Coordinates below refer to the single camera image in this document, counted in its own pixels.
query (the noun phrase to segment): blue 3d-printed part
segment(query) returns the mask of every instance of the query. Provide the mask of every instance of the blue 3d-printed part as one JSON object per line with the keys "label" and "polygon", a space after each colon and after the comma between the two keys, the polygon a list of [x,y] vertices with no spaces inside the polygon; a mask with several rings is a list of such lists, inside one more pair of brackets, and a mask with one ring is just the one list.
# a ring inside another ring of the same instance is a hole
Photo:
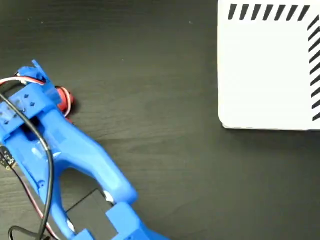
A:
{"label": "blue 3d-printed part", "polygon": [[[18,73],[44,80],[45,84],[29,83],[9,99],[35,123],[51,147],[55,180],[50,213],[61,232],[69,240],[94,240],[88,230],[77,235],[68,226],[59,177],[65,169],[74,168],[96,179],[112,197],[115,205],[106,213],[118,232],[112,240],[167,240],[147,229],[141,222],[130,207],[138,197],[136,190],[106,151],[65,119],[57,108],[61,101],[57,90],[40,65],[35,60],[32,62],[34,67],[24,66]],[[12,153],[35,192],[45,203],[49,179],[46,153],[39,140],[4,102],[0,103],[0,141]]]}

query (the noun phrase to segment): white box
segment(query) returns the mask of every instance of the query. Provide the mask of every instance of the white box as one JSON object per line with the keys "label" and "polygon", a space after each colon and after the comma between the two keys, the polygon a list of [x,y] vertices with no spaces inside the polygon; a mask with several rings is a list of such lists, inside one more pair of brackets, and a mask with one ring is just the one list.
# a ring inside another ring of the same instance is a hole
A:
{"label": "white box", "polygon": [[225,128],[320,129],[320,4],[218,2],[219,118]]}

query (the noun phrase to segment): wooden table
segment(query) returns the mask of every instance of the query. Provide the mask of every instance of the wooden table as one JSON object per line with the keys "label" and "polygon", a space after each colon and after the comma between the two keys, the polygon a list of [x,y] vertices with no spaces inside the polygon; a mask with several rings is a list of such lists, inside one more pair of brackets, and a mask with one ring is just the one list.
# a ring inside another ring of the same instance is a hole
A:
{"label": "wooden table", "polygon": [[[75,95],[72,121],[136,187],[150,228],[173,240],[320,237],[320,135],[221,127],[216,1],[6,0],[0,12],[1,75],[37,59]],[[0,238],[37,230],[17,179],[0,176]],[[95,182],[68,171],[61,185],[68,208]]]}

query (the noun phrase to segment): wood grain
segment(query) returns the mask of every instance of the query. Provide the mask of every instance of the wood grain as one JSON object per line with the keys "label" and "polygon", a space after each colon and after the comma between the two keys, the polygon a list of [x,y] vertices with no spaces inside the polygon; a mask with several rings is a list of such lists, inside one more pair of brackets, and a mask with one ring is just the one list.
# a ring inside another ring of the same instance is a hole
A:
{"label": "wood grain", "polygon": [[[7,0],[0,73],[35,58],[75,95],[72,120],[136,187],[134,209],[153,230],[173,240],[314,240],[319,135],[222,129],[216,5]],[[0,176],[0,238],[11,225],[36,230],[18,181]],[[61,184],[66,208],[96,186],[74,171]]]}

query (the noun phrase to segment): red and white wire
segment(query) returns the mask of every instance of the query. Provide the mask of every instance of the red and white wire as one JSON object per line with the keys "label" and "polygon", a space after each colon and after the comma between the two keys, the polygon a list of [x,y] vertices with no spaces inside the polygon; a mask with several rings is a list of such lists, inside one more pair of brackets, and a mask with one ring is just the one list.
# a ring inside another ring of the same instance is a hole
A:
{"label": "red and white wire", "polygon": [[[38,80],[36,78],[32,78],[32,77],[28,77],[28,76],[20,76],[19,74],[17,74],[16,76],[13,77],[8,77],[8,78],[4,78],[0,80],[0,85],[5,84],[7,82],[10,81],[20,81],[22,84],[26,85],[27,83],[33,83],[33,84],[40,84],[40,85],[44,85],[45,82]],[[71,95],[68,92],[68,90],[64,87],[59,87],[62,89],[65,97],[66,97],[66,104],[67,104],[67,109],[64,113],[64,116],[67,117],[70,112],[71,112],[71,107],[72,107],[72,100],[71,100]]]}
{"label": "red and white wire", "polygon": [[13,77],[8,77],[0,80],[0,85],[5,84],[10,81],[20,81],[22,84],[27,84],[27,83],[34,83],[34,84],[40,84],[44,85],[45,83],[41,80],[28,77],[28,76],[13,76]]}
{"label": "red and white wire", "polygon": [[[32,196],[32,193],[30,192],[30,189],[28,188],[27,184],[22,180],[22,184],[24,185],[25,189],[26,189],[26,194],[29,196],[29,198],[31,199],[31,203],[33,205],[33,207],[35,208],[36,212],[38,213],[38,215],[40,216],[40,218],[44,217],[44,214],[42,213],[41,209],[39,208],[36,200],[34,199],[34,197]],[[51,235],[56,239],[56,240],[60,240],[59,237],[56,235],[56,233],[54,232],[54,230],[52,229],[52,227],[50,226],[50,224],[47,222],[46,223],[46,229],[49,231],[49,233],[51,233]]]}

